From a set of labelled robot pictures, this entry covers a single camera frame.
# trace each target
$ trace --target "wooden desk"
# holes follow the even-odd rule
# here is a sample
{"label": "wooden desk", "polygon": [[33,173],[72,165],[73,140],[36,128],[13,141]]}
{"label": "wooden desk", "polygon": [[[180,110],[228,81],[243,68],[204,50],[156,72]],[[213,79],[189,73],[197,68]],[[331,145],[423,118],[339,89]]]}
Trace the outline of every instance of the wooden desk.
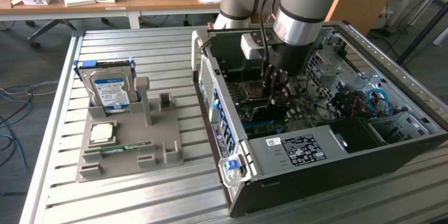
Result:
{"label": "wooden desk", "polygon": [[11,0],[0,0],[0,22],[9,20],[71,19],[127,17],[129,26],[140,28],[140,15],[217,13],[219,4],[205,5],[199,0],[117,0],[116,3],[65,7],[64,0],[51,0],[49,5],[11,6]]}

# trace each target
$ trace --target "blue cable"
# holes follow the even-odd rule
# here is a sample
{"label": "blue cable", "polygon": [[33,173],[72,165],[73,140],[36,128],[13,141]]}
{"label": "blue cable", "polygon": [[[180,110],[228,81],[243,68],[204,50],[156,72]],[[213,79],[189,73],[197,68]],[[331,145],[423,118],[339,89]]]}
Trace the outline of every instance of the blue cable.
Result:
{"label": "blue cable", "polygon": [[392,115],[392,107],[391,107],[389,99],[387,97],[385,92],[381,89],[372,89],[365,94],[369,109],[376,113],[376,109],[375,109],[372,103],[369,102],[371,101],[371,93],[373,93],[373,92],[377,92],[383,95],[384,102],[385,102],[387,113],[388,113],[388,115]]}
{"label": "blue cable", "polygon": [[21,149],[21,145],[19,143],[19,141],[11,136],[11,135],[7,135],[7,134],[0,134],[0,136],[4,136],[9,139],[13,140],[16,146],[17,146],[17,149],[19,149],[19,154],[20,154],[20,157],[21,157],[21,163],[23,163],[23,178],[21,180],[13,185],[11,186],[11,188],[4,191],[4,192],[0,192],[0,196],[5,195],[8,192],[11,192],[25,180],[25,177],[27,177],[27,165],[25,165],[25,158],[24,158],[24,155],[23,155],[23,149]]}
{"label": "blue cable", "polygon": [[4,127],[8,127],[8,126],[13,125],[15,123],[17,123],[20,120],[23,120],[23,119],[29,115],[29,113],[31,113],[31,109],[33,108],[33,105],[31,104],[29,101],[12,99],[12,98],[7,97],[7,96],[5,96],[4,94],[1,94],[1,93],[0,93],[0,97],[3,97],[4,99],[7,99],[7,100],[11,101],[11,102],[24,102],[24,103],[27,103],[27,105],[28,105],[28,110],[27,110],[27,112],[24,113],[24,115],[23,115],[17,120],[15,120],[12,123],[9,123],[9,124],[4,124],[4,125],[0,126],[0,128],[4,128]]}

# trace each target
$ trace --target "floor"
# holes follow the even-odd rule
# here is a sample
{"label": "floor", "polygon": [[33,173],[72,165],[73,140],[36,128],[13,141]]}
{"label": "floor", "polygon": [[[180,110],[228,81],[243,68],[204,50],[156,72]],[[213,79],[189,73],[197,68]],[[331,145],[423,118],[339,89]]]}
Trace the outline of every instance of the floor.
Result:
{"label": "floor", "polygon": [[[396,9],[401,0],[391,0],[388,8]],[[408,28],[408,34],[401,35],[395,33],[391,37],[384,39],[395,43],[395,51],[401,54],[424,28],[428,21],[432,19],[441,5],[435,3],[431,5],[428,11],[423,14],[419,22],[413,27]],[[172,15],[165,20],[167,16],[147,17],[145,19],[153,24],[160,26],[181,26],[184,16]],[[205,25],[207,22],[212,22],[211,15],[189,15],[189,22],[193,25]],[[72,24],[79,29],[84,30],[100,30],[100,29],[127,29],[129,23],[125,18],[109,18],[111,24],[104,25],[100,19],[80,19],[73,20]],[[45,21],[36,22],[39,26],[45,24]],[[445,80],[448,79],[448,72],[444,69],[448,67],[447,48],[448,40],[444,41],[443,47],[429,45],[435,37],[448,26],[448,17],[440,21],[437,27],[433,29],[427,39],[423,41],[415,52],[419,52],[421,48],[424,50],[415,57],[415,59],[407,63],[407,67],[412,75],[424,84],[424,86],[439,96],[439,98],[448,102],[448,92],[445,88]],[[17,85],[29,86],[32,84],[41,83],[44,81],[57,80],[60,76],[63,61],[67,53],[68,42],[71,40],[71,30],[64,25],[57,25],[49,33],[44,34],[36,41],[41,43],[43,48],[35,50],[28,46],[25,41],[27,36],[37,28],[29,28],[24,22],[16,22],[15,26],[8,31],[0,32],[0,49],[3,56],[3,64],[0,65],[0,87],[7,88]],[[373,42],[380,46],[383,50],[388,49],[387,43],[381,39],[373,39]],[[43,87],[36,92],[47,92],[55,88],[55,85]],[[16,92],[24,89],[20,87],[11,90]],[[15,99],[28,99],[25,95],[15,95]],[[52,106],[53,95],[36,96],[32,99],[33,110],[31,114],[12,126],[17,139],[20,140],[24,156],[31,169],[35,166],[37,159],[40,142],[44,136],[47,117]],[[23,104],[5,101],[0,98],[0,116],[7,117]],[[7,129],[0,128],[0,134],[8,134]],[[5,151],[0,152],[0,160],[3,162]],[[24,182],[12,191],[13,194],[0,197],[0,223],[17,223],[20,219],[23,204],[25,200],[25,192],[31,181],[31,171],[28,171]],[[16,153],[9,162],[0,166],[0,190],[7,190],[23,178],[23,164],[19,154]]]}

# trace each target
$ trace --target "gray stand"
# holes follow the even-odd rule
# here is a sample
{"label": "gray stand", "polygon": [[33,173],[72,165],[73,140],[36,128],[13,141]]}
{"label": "gray stand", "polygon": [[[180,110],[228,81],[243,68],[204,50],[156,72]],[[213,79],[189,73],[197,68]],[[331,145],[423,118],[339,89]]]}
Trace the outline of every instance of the gray stand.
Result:
{"label": "gray stand", "polygon": [[[107,114],[101,106],[88,108],[76,174],[80,183],[179,166],[184,162],[175,101],[169,93],[148,100],[148,78],[136,78],[135,86],[141,101],[129,104],[129,112]],[[91,144],[92,127],[101,123],[115,126],[111,142]],[[87,150],[148,141],[151,144],[141,145],[129,152],[85,153]]]}

